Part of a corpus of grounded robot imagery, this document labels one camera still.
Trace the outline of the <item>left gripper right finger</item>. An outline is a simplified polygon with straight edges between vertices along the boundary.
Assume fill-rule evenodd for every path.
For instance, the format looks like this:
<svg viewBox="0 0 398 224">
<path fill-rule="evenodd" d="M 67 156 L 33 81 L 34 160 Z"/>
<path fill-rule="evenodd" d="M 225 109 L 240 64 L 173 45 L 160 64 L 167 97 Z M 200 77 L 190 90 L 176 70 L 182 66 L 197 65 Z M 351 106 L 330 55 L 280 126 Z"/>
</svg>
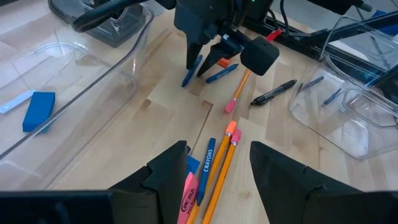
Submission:
<svg viewBox="0 0 398 224">
<path fill-rule="evenodd" d="M 259 141 L 251 143 L 250 164 L 270 223 L 330 223 L 315 198 L 358 191 Z"/>
</svg>

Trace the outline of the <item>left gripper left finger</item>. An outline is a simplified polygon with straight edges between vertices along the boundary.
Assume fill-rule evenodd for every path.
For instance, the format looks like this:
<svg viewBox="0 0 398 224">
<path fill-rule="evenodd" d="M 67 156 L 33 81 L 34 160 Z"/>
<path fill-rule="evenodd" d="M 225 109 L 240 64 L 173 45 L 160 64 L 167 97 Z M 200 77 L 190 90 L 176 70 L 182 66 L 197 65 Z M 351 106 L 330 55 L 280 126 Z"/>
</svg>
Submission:
<svg viewBox="0 0 398 224">
<path fill-rule="evenodd" d="M 187 165 L 187 142 L 177 141 L 114 184 L 113 223 L 177 223 Z"/>
</svg>

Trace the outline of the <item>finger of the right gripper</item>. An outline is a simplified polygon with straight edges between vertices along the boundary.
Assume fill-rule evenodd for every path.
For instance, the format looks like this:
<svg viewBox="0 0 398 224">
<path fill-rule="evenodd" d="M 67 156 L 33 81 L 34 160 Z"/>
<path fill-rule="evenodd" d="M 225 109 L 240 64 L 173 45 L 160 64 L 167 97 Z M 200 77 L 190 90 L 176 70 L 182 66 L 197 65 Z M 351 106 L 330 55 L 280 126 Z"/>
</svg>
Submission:
<svg viewBox="0 0 398 224">
<path fill-rule="evenodd" d="M 202 47 L 201 44 L 196 44 L 195 42 L 187 40 L 186 69 L 191 69 L 193 67 Z"/>
<path fill-rule="evenodd" d="M 216 64 L 220 59 L 229 59 L 232 51 L 227 48 L 214 45 L 210 49 L 210 53 L 206 57 L 205 61 L 201 65 L 199 71 L 197 72 L 197 77 L 202 76 L 207 70 L 209 70 L 214 64 Z"/>
</svg>

